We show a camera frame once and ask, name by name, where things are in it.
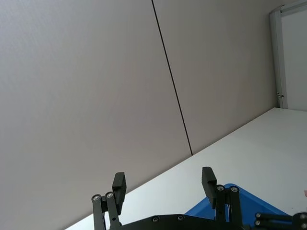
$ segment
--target white table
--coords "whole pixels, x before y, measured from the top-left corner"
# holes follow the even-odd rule
[[[271,109],[128,193],[120,221],[187,212],[205,197],[203,166],[219,184],[237,184],[290,215],[306,211],[307,112]],[[67,230],[93,229],[90,215]]]

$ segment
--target blue plastic tray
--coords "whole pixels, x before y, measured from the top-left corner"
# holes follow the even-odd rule
[[[231,186],[237,186],[237,185],[225,184],[226,188],[229,188]],[[242,188],[240,188],[239,196],[240,196],[240,204],[242,211],[242,220],[244,225],[248,224],[250,226],[254,226],[255,214],[257,212],[286,215],[286,213],[268,204],[267,202],[259,199],[258,197],[254,196],[253,194],[249,193],[248,191]],[[199,202],[195,207],[189,210],[186,213],[186,215],[213,219],[215,216],[215,210],[211,208],[209,199],[205,198],[201,202]]]

